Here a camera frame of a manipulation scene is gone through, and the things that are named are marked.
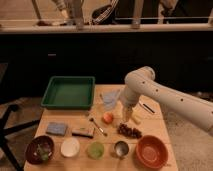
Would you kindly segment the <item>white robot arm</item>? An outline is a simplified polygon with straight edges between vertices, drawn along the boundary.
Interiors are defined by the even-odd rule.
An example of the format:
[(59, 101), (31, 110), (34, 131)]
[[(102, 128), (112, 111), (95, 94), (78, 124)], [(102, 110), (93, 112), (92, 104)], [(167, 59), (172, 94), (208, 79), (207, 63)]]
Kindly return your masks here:
[(141, 95), (166, 105), (200, 129), (213, 135), (213, 103), (165, 87), (154, 81), (155, 72), (145, 66), (125, 76), (125, 87), (120, 94), (124, 110), (132, 110)]

